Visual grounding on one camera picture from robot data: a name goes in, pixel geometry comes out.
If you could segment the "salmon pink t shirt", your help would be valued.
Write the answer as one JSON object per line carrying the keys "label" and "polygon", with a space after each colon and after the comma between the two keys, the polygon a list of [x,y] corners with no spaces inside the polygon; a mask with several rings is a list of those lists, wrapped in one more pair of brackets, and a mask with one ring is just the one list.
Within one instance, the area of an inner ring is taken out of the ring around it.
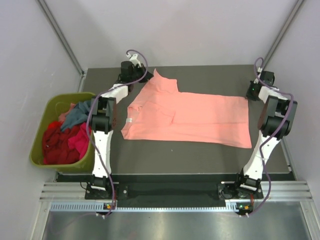
{"label": "salmon pink t shirt", "polygon": [[127,107],[125,140],[181,141],[250,149],[248,101],[240,96],[180,92],[156,70]]}

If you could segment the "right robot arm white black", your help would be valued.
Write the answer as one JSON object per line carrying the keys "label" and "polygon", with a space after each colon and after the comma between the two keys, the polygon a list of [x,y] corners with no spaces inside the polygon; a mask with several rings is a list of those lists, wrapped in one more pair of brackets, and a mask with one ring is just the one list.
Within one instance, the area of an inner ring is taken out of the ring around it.
{"label": "right robot arm white black", "polygon": [[298,102],[292,94],[274,86],[275,75],[259,67],[250,82],[246,97],[264,103],[258,121],[258,139],[248,163],[237,175],[233,192],[239,198],[256,194],[261,185],[266,163],[274,148],[292,129]]}

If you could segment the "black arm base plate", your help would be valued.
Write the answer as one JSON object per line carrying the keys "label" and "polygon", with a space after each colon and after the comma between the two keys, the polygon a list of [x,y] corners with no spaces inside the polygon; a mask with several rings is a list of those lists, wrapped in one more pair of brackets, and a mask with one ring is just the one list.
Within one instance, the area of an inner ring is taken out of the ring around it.
{"label": "black arm base plate", "polygon": [[263,198],[262,188],[256,191],[236,188],[234,183],[223,181],[198,181],[198,182],[130,182],[119,181],[114,184],[115,199],[129,200],[140,196],[191,196],[209,197],[214,200]]}

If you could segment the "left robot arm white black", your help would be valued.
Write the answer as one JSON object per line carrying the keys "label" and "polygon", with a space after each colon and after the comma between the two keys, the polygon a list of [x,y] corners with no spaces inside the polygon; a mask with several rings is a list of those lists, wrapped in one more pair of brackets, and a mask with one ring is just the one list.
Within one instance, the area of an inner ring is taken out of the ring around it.
{"label": "left robot arm white black", "polygon": [[89,141],[94,148],[94,165],[89,188],[96,190],[102,198],[115,199],[110,155],[117,104],[129,95],[134,84],[145,83],[152,76],[139,60],[123,61],[113,86],[91,100],[87,129],[91,131]]}

